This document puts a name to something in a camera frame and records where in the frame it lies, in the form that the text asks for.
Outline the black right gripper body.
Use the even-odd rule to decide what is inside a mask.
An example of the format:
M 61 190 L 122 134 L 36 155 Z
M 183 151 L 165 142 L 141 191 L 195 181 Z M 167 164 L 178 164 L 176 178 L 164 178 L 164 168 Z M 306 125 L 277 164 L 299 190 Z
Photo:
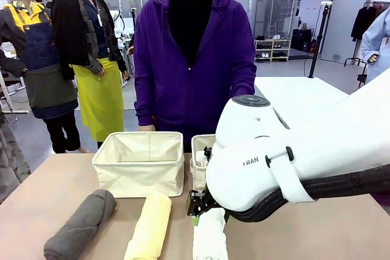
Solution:
M 219 208 L 219 204 L 208 189 L 202 192 L 190 190 L 187 205 L 188 216 L 201 216 L 213 208 Z

